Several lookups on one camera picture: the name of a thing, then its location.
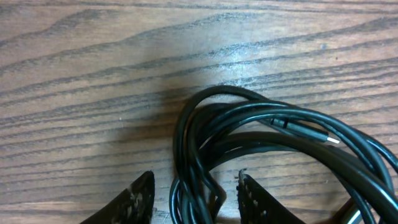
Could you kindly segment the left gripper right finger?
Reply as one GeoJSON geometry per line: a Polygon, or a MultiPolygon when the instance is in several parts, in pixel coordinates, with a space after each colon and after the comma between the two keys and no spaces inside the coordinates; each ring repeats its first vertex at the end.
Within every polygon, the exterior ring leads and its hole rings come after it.
{"type": "Polygon", "coordinates": [[[304,224],[243,170],[237,190],[241,224],[304,224]]]}

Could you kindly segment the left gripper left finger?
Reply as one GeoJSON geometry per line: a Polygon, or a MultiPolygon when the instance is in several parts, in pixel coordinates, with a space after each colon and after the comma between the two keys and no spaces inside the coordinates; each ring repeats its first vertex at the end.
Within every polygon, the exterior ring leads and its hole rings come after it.
{"type": "Polygon", "coordinates": [[[154,173],[146,171],[110,203],[81,224],[150,224],[154,196],[154,173]]]}

